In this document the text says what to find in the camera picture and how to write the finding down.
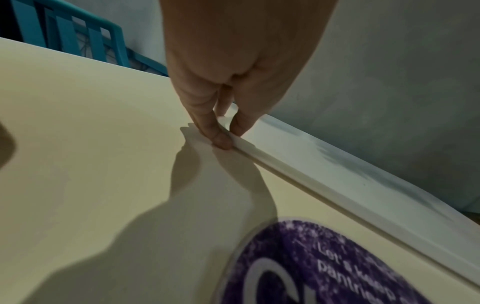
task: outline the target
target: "human hand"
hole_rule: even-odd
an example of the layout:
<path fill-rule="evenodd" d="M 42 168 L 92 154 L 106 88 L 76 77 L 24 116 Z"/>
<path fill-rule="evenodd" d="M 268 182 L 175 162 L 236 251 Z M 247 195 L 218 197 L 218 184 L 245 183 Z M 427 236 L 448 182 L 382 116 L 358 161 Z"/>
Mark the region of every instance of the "human hand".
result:
<path fill-rule="evenodd" d="M 230 149 L 217 121 L 235 99 L 243 135 L 285 94 L 337 0 L 160 0 L 168 74 L 198 129 Z"/>

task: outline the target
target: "purple sticker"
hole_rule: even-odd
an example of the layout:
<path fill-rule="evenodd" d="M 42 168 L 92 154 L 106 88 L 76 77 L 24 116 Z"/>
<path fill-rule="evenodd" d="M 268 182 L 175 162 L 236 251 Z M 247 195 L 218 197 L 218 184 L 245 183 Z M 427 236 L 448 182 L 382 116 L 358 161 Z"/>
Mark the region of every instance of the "purple sticker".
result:
<path fill-rule="evenodd" d="M 430 304 L 380 259 L 328 228 L 263 229 L 226 273 L 220 304 Z"/>

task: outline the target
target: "round purple sticker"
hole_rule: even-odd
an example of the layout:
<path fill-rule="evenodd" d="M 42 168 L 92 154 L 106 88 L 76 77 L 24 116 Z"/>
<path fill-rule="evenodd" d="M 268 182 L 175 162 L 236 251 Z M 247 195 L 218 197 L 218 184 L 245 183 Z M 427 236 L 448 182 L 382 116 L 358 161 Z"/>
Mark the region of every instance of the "round purple sticker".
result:
<path fill-rule="evenodd" d="M 226 273 L 221 304 L 430 304 L 380 259 L 328 228 L 274 223 Z"/>

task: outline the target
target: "gray wall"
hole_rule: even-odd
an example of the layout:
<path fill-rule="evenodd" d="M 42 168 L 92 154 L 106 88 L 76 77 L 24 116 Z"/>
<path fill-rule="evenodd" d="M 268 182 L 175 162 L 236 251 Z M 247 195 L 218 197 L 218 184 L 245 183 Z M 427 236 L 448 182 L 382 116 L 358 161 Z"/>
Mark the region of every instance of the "gray wall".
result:
<path fill-rule="evenodd" d="M 157 0 L 69 1 L 118 23 L 129 47 L 165 63 Z M 479 12 L 477 0 L 339 0 L 317 51 L 271 114 L 475 211 Z"/>

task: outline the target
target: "table surface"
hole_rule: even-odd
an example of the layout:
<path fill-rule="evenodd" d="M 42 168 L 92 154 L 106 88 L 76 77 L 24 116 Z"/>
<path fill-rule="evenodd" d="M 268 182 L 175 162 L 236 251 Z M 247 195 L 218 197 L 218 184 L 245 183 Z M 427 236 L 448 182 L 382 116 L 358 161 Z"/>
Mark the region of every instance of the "table surface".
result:
<path fill-rule="evenodd" d="M 168 78 L 4 39 L 0 66 L 1 303 L 95 302 L 86 284 L 117 303 L 209 302 L 239 242 L 278 217 L 347 236 L 433 303 L 479 302 L 430 259 L 213 148 Z"/>

